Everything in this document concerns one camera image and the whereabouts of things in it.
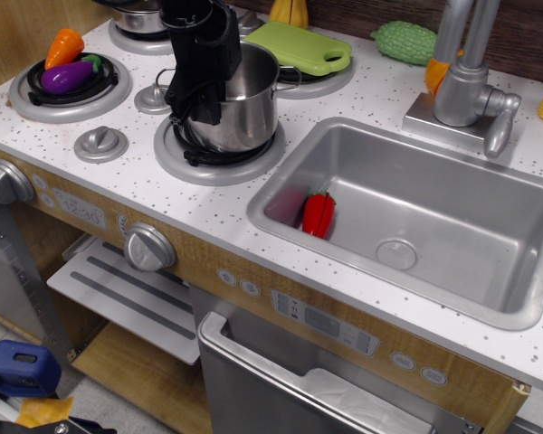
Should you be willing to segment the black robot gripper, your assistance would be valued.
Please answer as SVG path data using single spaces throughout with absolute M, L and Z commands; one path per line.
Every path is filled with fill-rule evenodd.
M 223 1 L 162 1 L 176 71 L 166 94 L 174 120 L 216 126 L 226 84 L 242 61 L 237 16 Z

